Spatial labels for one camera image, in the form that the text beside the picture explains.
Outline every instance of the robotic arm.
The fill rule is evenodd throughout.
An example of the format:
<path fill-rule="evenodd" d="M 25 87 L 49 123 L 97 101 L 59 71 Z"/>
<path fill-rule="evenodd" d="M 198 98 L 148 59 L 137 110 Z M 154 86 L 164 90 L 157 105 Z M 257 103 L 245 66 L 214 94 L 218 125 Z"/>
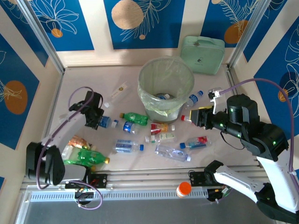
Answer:
<path fill-rule="evenodd" d="M 256 156 L 271 183 L 255 181 L 229 169 L 219 161 L 205 168 L 207 182 L 228 185 L 253 200 L 268 217 L 287 223 L 299 223 L 299 193 L 289 172 L 290 152 L 283 130 L 260 121 L 257 103 L 246 95 L 227 99 L 227 112 L 219 89 L 209 92 L 214 106 L 191 111 L 191 121 L 205 129 L 216 128 L 240 139 Z"/>
<path fill-rule="evenodd" d="M 27 146 L 27 178 L 33 180 L 38 178 L 40 182 L 53 185 L 58 185 L 64 179 L 65 167 L 61 153 L 81 127 L 87 126 L 97 130 L 104 113 L 104 110 L 99 107 L 100 100 L 103 98 L 99 93 L 88 91 L 84 101 L 73 104 L 69 108 L 69 113 L 61 122 L 62 125 L 55 128 L 42 142 L 31 142 Z M 44 147 L 46 149 L 42 155 L 44 160 L 40 163 L 39 176 L 36 176 L 38 160 Z"/>

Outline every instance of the metal grate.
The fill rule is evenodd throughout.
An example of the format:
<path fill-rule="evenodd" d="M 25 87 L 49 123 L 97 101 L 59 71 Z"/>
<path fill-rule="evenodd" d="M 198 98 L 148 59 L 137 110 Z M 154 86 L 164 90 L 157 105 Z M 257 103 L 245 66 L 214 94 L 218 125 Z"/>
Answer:
<path fill-rule="evenodd" d="M 102 191 L 103 200 L 151 200 L 151 199 L 177 199 L 175 190 L 134 190 L 134 191 Z M 208 198 L 207 189 L 193 189 L 186 198 Z M 61 202 L 74 200 L 74 192 L 38 191 L 32 192 L 31 202 Z"/>

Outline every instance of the white floor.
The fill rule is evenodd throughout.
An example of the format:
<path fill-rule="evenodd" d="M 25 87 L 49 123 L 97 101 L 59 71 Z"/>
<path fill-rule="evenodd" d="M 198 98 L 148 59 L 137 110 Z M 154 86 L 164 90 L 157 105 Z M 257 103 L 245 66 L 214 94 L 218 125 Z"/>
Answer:
<path fill-rule="evenodd" d="M 104 115 L 111 117 L 112 120 L 119 119 L 121 112 L 136 112 L 145 114 L 144 106 L 137 95 L 137 78 L 141 67 L 88 67 L 67 69 L 64 75 L 61 91 L 58 97 L 56 110 L 52 122 L 51 129 L 58 125 L 58 117 L 68 111 L 68 99 L 71 93 L 81 87 L 89 86 L 95 92 L 103 95 L 104 99 L 124 81 L 129 81 L 133 86 L 133 91 L 122 102 L 114 108 L 105 108 Z M 229 87 L 225 74 L 225 67 L 221 67 L 215 76 L 206 76 L 195 74 L 195 90 L 202 90 L 205 95 L 200 100 L 199 106 L 211 105 L 209 102 L 207 91 L 215 87 L 226 89 Z M 86 91 L 82 90 L 75 94 L 71 104 L 84 100 Z M 204 167 L 213 160 L 219 160 L 226 165 L 257 165 L 255 157 L 246 149 L 240 151 L 228 146 L 220 137 L 218 130 L 204 130 L 195 127 L 181 120 L 175 123 L 175 135 L 178 138 L 176 143 L 172 145 L 178 147 L 180 142 L 184 142 L 188 138 L 208 136 L 212 140 L 210 147 L 190 152 L 190 162 L 179 162 L 154 154 L 156 144 L 146 144 L 144 137 L 150 135 L 150 126 L 141 129 L 141 132 L 134 136 L 125 133 L 122 130 L 105 129 L 99 127 L 93 130 L 83 127 L 78 135 L 83 137 L 91 144 L 97 147 L 97 150 L 107 157 L 110 157 L 109 164 L 98 166 L 98 170 L 139 170 L 139 169 L 160 169 L 160 168 L 192 168 Z M 237 138 L 225 135 L 226 140 L 236 146 L 241 147 Z M 116 139 L 134 140 L 145 145 L 145 149 L 140 153 L 124 154 L 115 153 L 113 151 L 113 143 Z"/>

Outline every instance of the purple cable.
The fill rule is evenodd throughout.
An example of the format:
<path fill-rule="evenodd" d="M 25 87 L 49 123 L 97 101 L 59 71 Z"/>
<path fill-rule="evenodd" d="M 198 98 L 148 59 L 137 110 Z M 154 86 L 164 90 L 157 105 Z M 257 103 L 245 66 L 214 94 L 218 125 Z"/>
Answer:
<path fill-rule="evenodd" d="M 76 112 L 74 112 L 70 117 L 69 117 L 69 119 L 68 120 L 66 120 L 66 121 L 64 121 L 60 126 L 59 126 L 59 128 L 52 134 L 52 136 L 48 139 L 48 141 L 46 142 L 46 144 L 43 146 L 43 148 L 42 148 L 42 151 L 41 151 L 41 153 L 40 153 L 40 155 L 39 155 L 39 157 L 38 157 L 38 161 L 37 161 L 37 166 L 36 166 L 36 185 L 37 185 L 37 188 L 39 189 L 39 190 L 43 190 L 43 189 L 45 189 L 45 188 L 47 188 L 48 186 L 49 186 L 49 184 L 47 184 L 47 185 L 45 185 L 45 186 L 41 186 L 41 183 L 40 183 L 40 181 L 39 181 L 39 178 L 40 178 L 40 169 L 41 169 L 41 163 L 42 163 L 42 159 L 43 159 L 43 154 L 44 154 L 44 152 L 46 151 L 46 149 L 47 149 L 47 146 L 49 145 L 49 143 L 51 142 L 51 141 L 53 141 L 53 138 L 57 135 L 57 133 L 65 126 L 65 124 L 66 123 L 68 123 L 74 116 L 76 116 L 85 106 L 87 106 L 90 102 L 91 102 L 91 100 L 93 99 L 93 89 L 92 88 L 90 88 L 90 87 L 87 87 L 87 86 L 83 86 L 83 87 L 80 87 L 80 88 L 78 88 L 78 89 L 76 89 L 72 94 L 71 94 L 71 96 L 70 96 L 70 98 L 69 98 L 69 103 L 70 103 L 70 101 L 71 101 L 71 98 L 72 98 L 72 96 L 74 95 L 74 93 L 76 93 L 78 90 L 80 90 L 80 89 L 82 89 L 82 88 L 86 88 L 86 89 L 89 89 L 90 91 L 92 91 L 92 95 L 91 95 L 91 97 L 76 111 Z"/>
<path fill-rule="evenodd" d="M 95 188 L 95 187 L 92 186 L 91 184 L 85 183 L 85 182 L 83 182 L 83 181 L 70 180 L 69 182 L 72 182 L 72 183 L 78 183 L 78 184 L 83 184 L 83 185 L 85 185 L 85 186 L 88 186 L 88 187 L 94 189 L 94 190 L 99 194 L 99 196 L 100 196 L 100 203 L 99 203 L 96 207 L 93 207 L 93 208 L 87 208 L 87 207 L 82 206 L 82 205 L 80 204 L 80 197 L 81 197 L 82 195 L 84 195 L 84 194 L 82 194 L 82 195 L 78 198 L 78 205 L 80 205 L 80 208 L 83 208 L 83 209 L 85 209 L 85 210 L 95 210 L 95 209 L 98 209 L 98 208 L 102 205 L 102 203 L 103 203 L 103 196 L 102 196 L 101 192 L 100 192 L 97 188 Z"/>
<path fill-rule="evenodd" d="M 290 103 L 290 100 L 288 98 L 288 95 L 285 93 L 285 91 L 278 85 L 276 84 L 275 82 L 271 81 L 271 80 L 268 80 L 268 79 L 265 79 L 265 78 L 251 78 L 251 79 L 247 79 L 247 80 L 244 80 L 240 83 L 238 83 L 237 85 L 234 85 L 226 90 L 223 90 L 221 92 L 219 92 L 219 94 L 224 94 L 226 92 L 229 92 L 235 88 L 237 88 L 238 86 L 240 85 L 243 85 L 245 83 L 248 83 L 248 82 L 253 82 L 253 81 L 262 81 L 262 82 L 266 82 L 266 83 L 270 83 L 274 86 L 276 86 L 280 92 L 283 94 L 287 104 L 288 104 L 288 107 L 289 107 L 289 112 L 290 112 L 290 117 L 291 117 L 291 146 L 290 146 L 290 162 L 289 162 L 289 172 L 290 172 L 290 175 L 291 175 L 291 179 L 296 187 L 296 190 L 299 192 L 299 185 L 297 183 L 297 180 L 295 178 L 295 176 L 293 174 L 291 174 L 293 171 L 294 171 L 294 168 L 293 168 L 293 158 L 294 158 L 294 133 L 295 133 L 295 124 L 294 124 L 294 115 L 293 115 L 293 109 L 292 109 L 292 105 Z"/>

